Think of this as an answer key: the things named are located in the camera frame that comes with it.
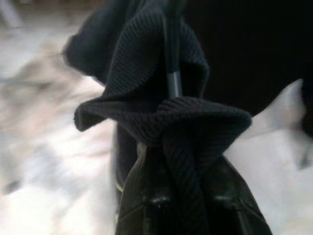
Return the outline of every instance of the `blurred background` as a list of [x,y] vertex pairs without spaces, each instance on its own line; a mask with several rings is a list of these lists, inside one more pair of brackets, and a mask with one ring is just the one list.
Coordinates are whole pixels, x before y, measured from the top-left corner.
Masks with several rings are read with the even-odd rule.
[[[105,121],[76,130],[77,106],[104,87],[61,52],[102,0],[0,0],[0,235],[114,232]],[[302,80],[254,117],[225,153],[274,235],[313,234],[313,141],[299,122]]]
[[0,0],[0,234],[112,233],[113,122],[83,134],[77,106],[103,87],[61,55],[100,0]]

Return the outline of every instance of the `black knit fabric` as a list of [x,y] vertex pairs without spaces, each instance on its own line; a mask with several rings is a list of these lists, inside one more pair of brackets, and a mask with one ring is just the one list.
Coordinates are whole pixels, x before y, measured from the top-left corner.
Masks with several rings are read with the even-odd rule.
[[[81,42],[88,37],[91,46]],[[242,110],[200,99],[209,67],[185,23],[180,36],[185,97],[167,99],[163,40],[158,1],[113,0],[91,16],[65,54],[73,67],[101,77],[106,89],[78,107],[75,124],[84,131],[111,118],[136,140],[160,146],[179,190],[184,234],[209,234],[199,180],[251,119]]]

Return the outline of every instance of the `gray floor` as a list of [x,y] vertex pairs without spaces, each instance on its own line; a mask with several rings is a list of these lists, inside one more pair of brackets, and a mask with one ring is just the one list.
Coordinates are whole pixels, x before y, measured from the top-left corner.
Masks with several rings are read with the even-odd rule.
[[[0,186],[22,182],[0,195],[0,234],[112,234],[114,123],[75,129],[75,108],[103,87],[68,68],[60,55],[90,11],[35,4],[19,11],[22,28],[0,21]],[[298,127],[300,86],[298,80],[286,88],[226,152],[274,235],[313,234],[313,146]]]

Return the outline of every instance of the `knit sleeve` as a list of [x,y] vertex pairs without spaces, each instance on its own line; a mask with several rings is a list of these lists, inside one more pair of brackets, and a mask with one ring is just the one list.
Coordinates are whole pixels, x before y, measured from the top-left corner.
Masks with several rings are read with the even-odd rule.
[[126,4],[126,0],[109,0],[68,40],[63,55],[71,67],[106,83],[105,71],[125,24]]

